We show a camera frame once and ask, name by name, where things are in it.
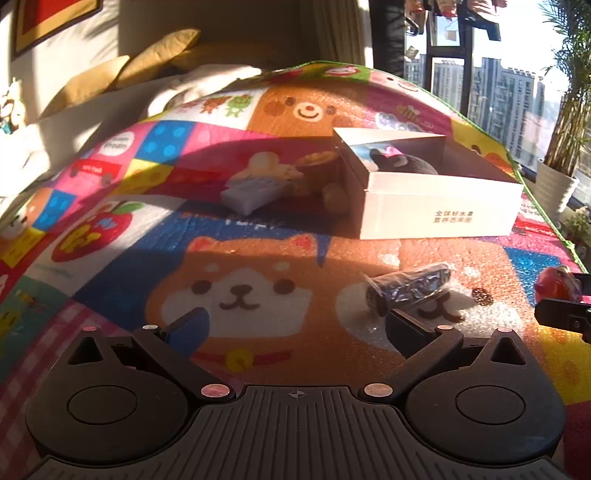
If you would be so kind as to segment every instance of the yellow square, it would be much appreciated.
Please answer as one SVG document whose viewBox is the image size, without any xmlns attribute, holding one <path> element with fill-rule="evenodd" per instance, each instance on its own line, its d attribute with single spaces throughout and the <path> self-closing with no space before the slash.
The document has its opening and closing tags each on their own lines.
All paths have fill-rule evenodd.
<svg viewBox="0 0 591 480">
<path fill-rule="evenodd" d="M 509 165 L 507 151 L 503 145 L 471 126 L 465 121 L 452 118 L 453 139 L 466 148 L 477 147 L 479 153 L 486 157 L 488 154 L 496 153 Z"/>
<path fill-rule="evenodd" d="M 165 118 L 167 115 L 168 115 L 168 110 L 165 110 L 164 112 L 157 113 L 156 115 L 149 116 L 148 118 L 144 118 L 143 120 L 140 120 L 138 123 L 144 124 L 147 122 L 157 122 L 157 121 Z"/>
<path fill-rule="evenodd" d="M 538 329 L 544 348 L 544 369 L 565 405 L 591 400 L 589 345 L 576 333 Z"/>
<path fill-rule="evenodd" d="M 134 158 L 124 177 L 111 195 L 122 193 L 144 193 L 148 189 L 163 183 L 174 167 L 153 161 Z"/>
<path fill-rule="evenodd" d="M 18 237 L 14 239 L 12 245 L 2 256 L 4 263 L 10 268 L 14 268 L 29 253 L 35 245 L 45 236 L 45 232 L 29 227 Z"/>
</svg>

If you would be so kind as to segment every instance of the white package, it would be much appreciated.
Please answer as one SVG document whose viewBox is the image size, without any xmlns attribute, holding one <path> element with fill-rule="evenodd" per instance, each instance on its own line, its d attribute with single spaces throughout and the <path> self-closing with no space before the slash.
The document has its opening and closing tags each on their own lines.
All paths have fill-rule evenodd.
<svg viewBox="0 0 591 480">
<path fill-rule="evenodd" d="M 220 197 L 226 207 L 241 215 L 250 215 L 257 208 L 284 197 L 289 188 L 287 180 L 251 177 L 224 190 Z"/>
</svg>

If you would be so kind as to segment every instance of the black plush toy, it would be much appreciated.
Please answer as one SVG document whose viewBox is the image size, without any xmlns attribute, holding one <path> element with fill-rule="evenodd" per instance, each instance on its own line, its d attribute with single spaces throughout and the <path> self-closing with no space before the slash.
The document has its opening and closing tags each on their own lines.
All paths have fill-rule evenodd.
<svg viewBox="0 0 591 480">
<path fill-rule="evenodd" d="M 369 151 L 369 156 L 380 171 L 438 175 L 437 170 L 429 162 L 412 155 L 404 155 L 398 150 L 393 155 L 388 155 L 380 152 L 377 148 L 372 148 Z"/>
</svg>

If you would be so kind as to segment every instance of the wheel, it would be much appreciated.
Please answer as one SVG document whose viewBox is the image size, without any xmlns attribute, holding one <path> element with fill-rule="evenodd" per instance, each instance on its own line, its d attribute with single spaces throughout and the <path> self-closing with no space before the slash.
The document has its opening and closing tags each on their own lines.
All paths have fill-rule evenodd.
<svg viewBox="0 0 591 480">
<path fill-rule="evenodd" d="M 102 178 L 100 179 L 100 182 L 106 187 L 107 185 L 109 185 L 111 182 L 113 181 L 113 175 L 111 175 L 110 173 L 105 173 Z"/>
</svg>

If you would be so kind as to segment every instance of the blue square with dots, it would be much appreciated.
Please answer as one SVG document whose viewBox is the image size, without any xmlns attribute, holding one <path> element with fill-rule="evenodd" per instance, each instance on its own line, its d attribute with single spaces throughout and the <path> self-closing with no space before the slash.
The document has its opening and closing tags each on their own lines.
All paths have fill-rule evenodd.
<svg viewBox="0 0 591 480">
<path fill-rule="evenodd" d="M 140 145 L 135 158 L 173 165 L 179 158 L 195 122 L 163 120 L 158 122 Z"/>
<path fill-rule="evenodd" d="M 41 215 L 35 220 L 33 228 L 48 232 L 52 226 L 64 215 L 70 205 L 74 203 L 76 195 L 54 190 L 45 205 Z"/>
</svg>

